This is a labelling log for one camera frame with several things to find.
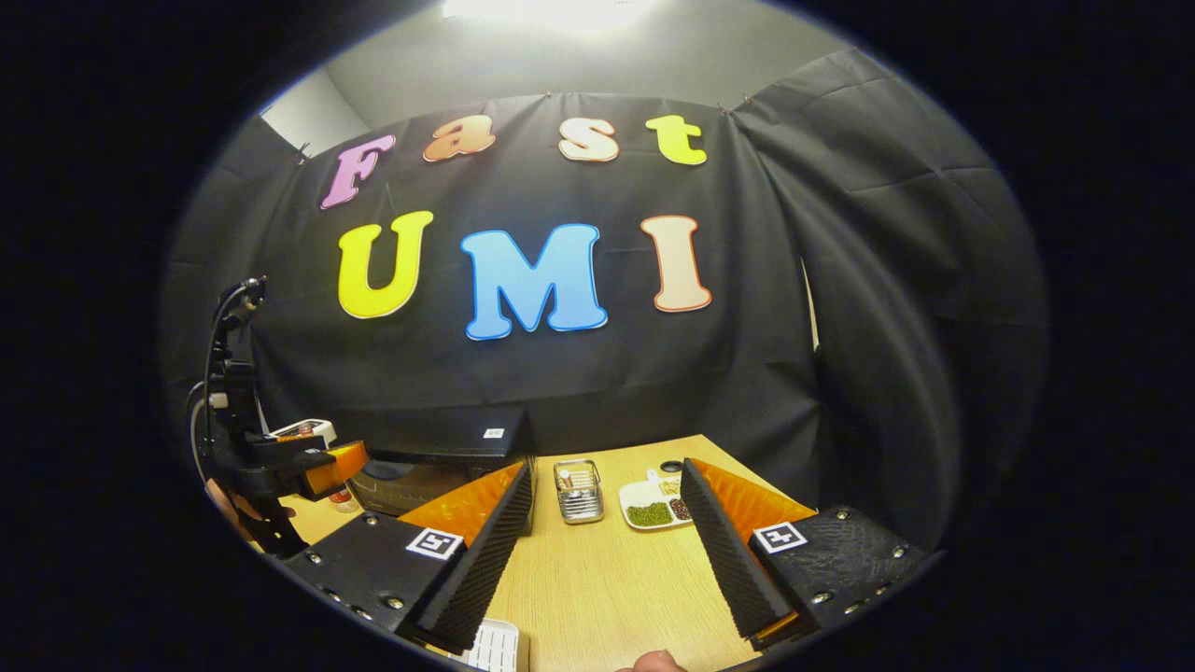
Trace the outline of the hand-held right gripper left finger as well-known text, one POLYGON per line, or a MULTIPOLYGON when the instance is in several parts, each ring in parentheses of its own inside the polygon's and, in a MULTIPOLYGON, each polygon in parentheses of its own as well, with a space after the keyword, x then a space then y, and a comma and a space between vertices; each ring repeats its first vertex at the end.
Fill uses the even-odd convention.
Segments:
POLYGON ((402 517, 364 511, 281 563, 355 621, 462 653, 522 534, 533 485, 533 468, 511 464, 402 517))

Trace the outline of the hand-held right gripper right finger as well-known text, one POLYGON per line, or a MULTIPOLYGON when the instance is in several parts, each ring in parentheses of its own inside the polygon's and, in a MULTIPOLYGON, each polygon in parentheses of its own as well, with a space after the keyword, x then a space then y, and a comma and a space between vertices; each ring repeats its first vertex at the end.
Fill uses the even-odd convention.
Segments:
POLYGON ((753 650, 844 628, 934 566, 862 511, 811 511, 728 469, 684 460, 682 501, 753 650))

